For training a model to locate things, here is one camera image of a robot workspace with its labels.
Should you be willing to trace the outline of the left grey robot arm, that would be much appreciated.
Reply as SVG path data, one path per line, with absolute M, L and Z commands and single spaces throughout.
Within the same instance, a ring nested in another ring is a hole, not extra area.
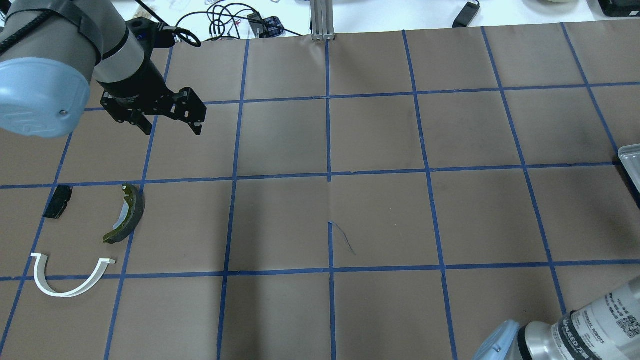
M 186 87 L 174 92 L 153 63 L 155 49 L 201 41 L 156 14 L 125 20 L 109 0 L 14 0 L 1 6 L 1 128 L 26 137 L 58 138 L 75 130 L 90 99 L 117 123 L 150 135 L 150 116 L 202 132 L 207 107 Z

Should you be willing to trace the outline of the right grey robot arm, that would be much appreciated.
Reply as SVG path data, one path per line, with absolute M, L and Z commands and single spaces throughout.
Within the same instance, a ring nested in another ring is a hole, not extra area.
M 550 325 L 509 319 L 483 342 L 476 360 L 637 360 L 640 280 L 634 278 Z

